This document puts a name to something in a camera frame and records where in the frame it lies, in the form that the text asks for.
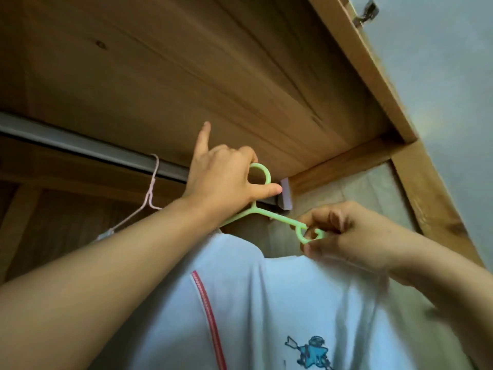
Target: cartoon print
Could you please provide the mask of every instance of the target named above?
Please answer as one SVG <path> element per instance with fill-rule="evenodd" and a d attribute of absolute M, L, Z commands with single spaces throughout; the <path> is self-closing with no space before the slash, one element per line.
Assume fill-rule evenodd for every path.
<path fill-rule="evenodd" d="M 315 365 L 316 367 L 327 370 L 334 370 L 330 366 L 330 361 L 327 358 L 329 349 L 323 347 L 324 344 L 325 340 L 321 336 L 312 336 L 308 341 L 308 344 L 301 347 L 298 346 L 298 343 L 295 342 L 291 336 L 287 337 L 287 342 L 285 343 L 289 348 L 298 349 L 300 351 L 300 358 L 297 360 L 300 366 L 309 368 L 311 365 Z"/>

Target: green hanger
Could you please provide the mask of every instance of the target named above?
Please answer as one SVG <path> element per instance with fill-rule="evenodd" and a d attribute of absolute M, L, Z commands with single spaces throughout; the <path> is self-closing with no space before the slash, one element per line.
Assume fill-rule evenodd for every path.
<path fill-rule="evenodd" d="M 269 173 L 269 170 L 264 165 L 253 163 L 253 164 L 250 164 L 250 167 L 256 167 L 258 169 L 261 169 L 264 172 L 264 174 L 265 174 L 265 183 L 264 184 L 269 184 L 271 182 L 271 173 Z M 273 218 L 273 219 L 279 220 L 281 222 L 284 222 L 285 224 L 289 224 L 291 226 L 294 226 L 296 236 L 298 237 L 298 240 L 303 244 L 306 244 L 307 242 L 311 241 L 310 239 L 305 238 L 303 236 L 303 234 L 301 233 L 302 229 L 303 230 L 307 229 L 307 226 L 304 223 L 301 223 L 295 219 L 291 219 L 291 218 L 282 216 L 280 214 L 273 213 L 271 211 L 259 208 L 259 207 L 257 207 L 256 201 L 252 202 L 250 208 L 248 208 L 245 211 L 242 211 L 241 213 L 238 213 L 237 215 L 229 218 L 227 221 L 225 221 L 223 224 L 221 224 L 221 227 L 225 226 L 226 224 L 230 224 L 231 222 L 234 222 L 237 219 L 246 217 L 247 215 L 253 214 L 253 213 L 262 214 L 263 216 Z M 315 229 L 315 233 L 317 234 L 316 239 L 321 239 L 325 236 L 325 232 L 323 230 L 320 230 L 319 228 Z"/>

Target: forearm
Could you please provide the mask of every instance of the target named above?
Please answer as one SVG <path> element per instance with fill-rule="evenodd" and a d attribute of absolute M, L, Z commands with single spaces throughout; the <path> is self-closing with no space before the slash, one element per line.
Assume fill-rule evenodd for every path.
<path fill-rule="evenodd" d="M 493 275 L 428 241 L 410 280 L 443 314 L 481 369 L 493 364 Z"/>
<path fill-rule="evenodd" d="M 218 224 L 179 199 L 0 288 L 0 367 L 85 368 L 188 250 Z"/>

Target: hand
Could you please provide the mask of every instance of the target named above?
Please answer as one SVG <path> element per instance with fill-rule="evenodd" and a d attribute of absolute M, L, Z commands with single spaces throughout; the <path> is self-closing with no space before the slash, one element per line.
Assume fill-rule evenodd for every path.
<path fill-rule="evenodd" d="M 195 145 L 183 197 L 203 203 L 217 225 L 254 200 L 282 192 L 279 184 L 250 184 L 250 163 L 258 158 L 249 146 L 232 149 L 226 145 L 208 148 L 211 124 L 204 123 Z"/>
<path fill-rule="evenodd" d="M 314 260 L 338 258 L 376 273 L 388 273 L 409 285 L 408 271 L 425 248 L 435 242 L 395 224 L 355 202 L 324 205 L 298 218 L 308 226 L 305 237 L 316 237 L 315 228 L 328 236 L 302 248 Z"/>

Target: metal rod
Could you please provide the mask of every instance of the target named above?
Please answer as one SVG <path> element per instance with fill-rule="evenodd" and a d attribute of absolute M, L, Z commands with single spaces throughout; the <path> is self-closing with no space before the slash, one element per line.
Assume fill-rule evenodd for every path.
<path fill-rule="evenodd" d="M 150 155 L 4 112 L 0 112 L 0 132 L 146 173 L 152 173 L 156 164 Z M 186 183 L 188 168 L 160 160 L 157 176 Z M 260 201 L 277 205 L 274 197 Z"/>

